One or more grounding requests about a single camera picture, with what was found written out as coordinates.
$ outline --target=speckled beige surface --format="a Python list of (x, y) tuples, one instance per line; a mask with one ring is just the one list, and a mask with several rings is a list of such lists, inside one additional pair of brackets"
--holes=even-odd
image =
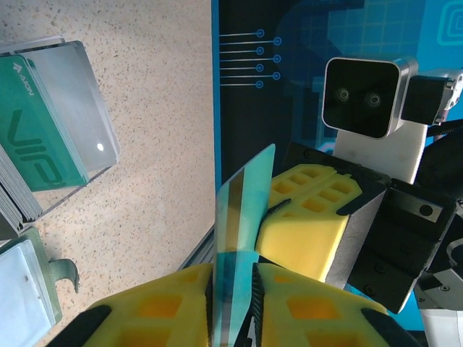
[(87, 47), (122, 146), (121, 163), (37, 223), (64, 319), (176, 270), (213, 223), (209, 0), (0, 1), (0, 40), (61, 34)]

